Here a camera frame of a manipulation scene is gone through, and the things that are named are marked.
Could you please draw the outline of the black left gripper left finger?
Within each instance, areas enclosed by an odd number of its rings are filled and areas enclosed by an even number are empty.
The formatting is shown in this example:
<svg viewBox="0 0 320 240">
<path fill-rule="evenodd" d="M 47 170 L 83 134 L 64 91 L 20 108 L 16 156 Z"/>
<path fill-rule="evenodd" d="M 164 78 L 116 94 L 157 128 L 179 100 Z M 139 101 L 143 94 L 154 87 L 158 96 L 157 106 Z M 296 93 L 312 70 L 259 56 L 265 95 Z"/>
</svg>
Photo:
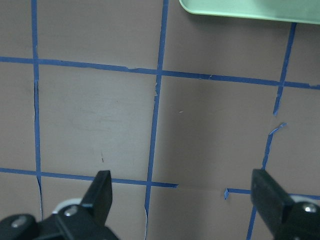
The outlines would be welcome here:
<svg viewBox="0 0 320 240">
<path fill-rule="evenodd" d="M 63 239 L 116 240 L 118 237 L 105 226 L 112 201 L 111 172 L 99 171 L 80 203 L 66 205 L 56 213 Z"/>
</svg>

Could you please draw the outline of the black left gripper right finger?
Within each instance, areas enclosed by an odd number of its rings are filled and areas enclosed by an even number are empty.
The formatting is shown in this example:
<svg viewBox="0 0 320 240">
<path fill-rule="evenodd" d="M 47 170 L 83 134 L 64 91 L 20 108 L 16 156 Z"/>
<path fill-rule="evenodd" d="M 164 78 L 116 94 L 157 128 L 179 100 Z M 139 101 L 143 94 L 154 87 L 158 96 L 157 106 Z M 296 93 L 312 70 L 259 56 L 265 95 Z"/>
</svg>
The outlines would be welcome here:
<svg viewBox="0 0 320 240">
<path fill-rule="evenodd" d="M 250 198 L 274 240 L 318 240 L 320 205 L 315 199 L 287 193 L 264 169 L 251 174 Z"/>
</svg>

